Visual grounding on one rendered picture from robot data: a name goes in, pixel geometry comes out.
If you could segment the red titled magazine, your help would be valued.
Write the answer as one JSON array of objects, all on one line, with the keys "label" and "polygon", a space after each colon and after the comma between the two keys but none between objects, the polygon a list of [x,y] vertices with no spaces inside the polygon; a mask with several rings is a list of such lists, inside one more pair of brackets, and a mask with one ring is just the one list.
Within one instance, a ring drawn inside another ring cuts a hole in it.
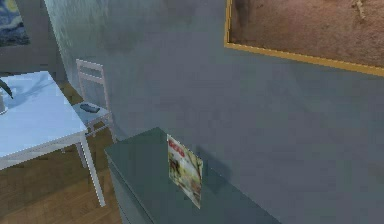
[{"label": "red titled magazine", "polygon": [[190,149],[167,135],[169,178],[201,208],[203,161]]}]

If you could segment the dark green cabinet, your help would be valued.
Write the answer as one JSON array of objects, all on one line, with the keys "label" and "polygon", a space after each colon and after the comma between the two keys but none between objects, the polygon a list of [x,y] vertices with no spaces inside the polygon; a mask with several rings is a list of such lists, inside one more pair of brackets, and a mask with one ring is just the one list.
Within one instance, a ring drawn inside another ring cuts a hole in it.
[{"label": "dark green cabinet", "polygon": [[196,206],[169,178],[167,151],[160,128],[105,149],[123,224],[281,224],[208,162]]}]

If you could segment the white slatted chair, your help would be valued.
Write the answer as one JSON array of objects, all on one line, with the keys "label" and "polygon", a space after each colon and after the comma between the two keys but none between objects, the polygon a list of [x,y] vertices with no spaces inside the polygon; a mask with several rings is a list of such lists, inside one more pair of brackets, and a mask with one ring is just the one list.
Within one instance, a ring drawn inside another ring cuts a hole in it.
[{"label": "white slatted chair", "polygon": [[[112,141],[116,143],[117,137],[114,133],[113,117],[103,66],[81,59],[76,60],[76,65],[83,101],[74,104],[73,109],[82,122],[90,129],[87,136],[95,137],[97,132],[108,129]],[[82,110],[80,104],[89,104],[100,108],[100,110],[97,113],[89,113]]]}]

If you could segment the black remote control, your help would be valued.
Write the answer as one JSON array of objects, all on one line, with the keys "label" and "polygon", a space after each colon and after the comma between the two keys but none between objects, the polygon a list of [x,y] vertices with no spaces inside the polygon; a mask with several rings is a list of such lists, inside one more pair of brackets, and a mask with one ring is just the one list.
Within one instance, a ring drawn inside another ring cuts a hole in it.
[{"label": "black remote control", "polygon": [[97,113],[100,110],[100,108],[93,107],[89,104],[80,104],[80,108],[89,113]]}]

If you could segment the gold framed brown picture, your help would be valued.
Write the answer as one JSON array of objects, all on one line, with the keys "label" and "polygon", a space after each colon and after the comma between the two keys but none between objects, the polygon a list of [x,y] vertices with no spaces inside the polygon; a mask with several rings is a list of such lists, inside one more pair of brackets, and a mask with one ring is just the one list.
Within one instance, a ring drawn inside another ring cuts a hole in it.
[{"label": "gold framed brown picture", "polygon": [[384,77],[384,0],[226,0],[224,46]]}]

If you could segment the white table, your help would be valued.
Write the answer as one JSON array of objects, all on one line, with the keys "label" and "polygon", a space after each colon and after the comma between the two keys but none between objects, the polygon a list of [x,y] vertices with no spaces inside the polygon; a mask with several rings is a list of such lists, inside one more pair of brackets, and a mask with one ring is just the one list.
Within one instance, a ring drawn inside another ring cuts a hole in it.
[{"label": "white table", "polygon": [[50,73],[32,72],[2,80],[11,92],[3,96],[6,111],[0,112],[0,170],[75,145],[104,206],[87,127]]}]

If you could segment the blue swirl night painting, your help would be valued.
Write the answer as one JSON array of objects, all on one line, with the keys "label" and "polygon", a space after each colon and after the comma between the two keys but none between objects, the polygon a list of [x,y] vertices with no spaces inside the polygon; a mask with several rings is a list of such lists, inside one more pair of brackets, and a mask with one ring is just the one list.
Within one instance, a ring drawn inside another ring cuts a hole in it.
[{"label": "blue swirl night painting", "polygon": [[27,35],[16,0],[0,0],[0,47],[28,45]]}]

